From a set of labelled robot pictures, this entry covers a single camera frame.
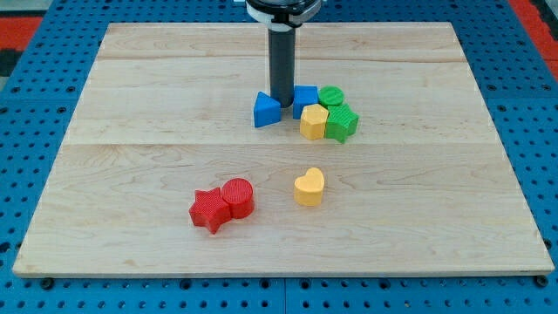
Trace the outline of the black white robot arm flange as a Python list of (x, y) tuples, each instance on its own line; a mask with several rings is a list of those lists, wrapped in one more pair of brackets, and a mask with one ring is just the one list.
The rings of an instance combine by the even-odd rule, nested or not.
[(270, 31), (299, 28), (321, 9), (322, 0), (246, 0), (248, 14)]

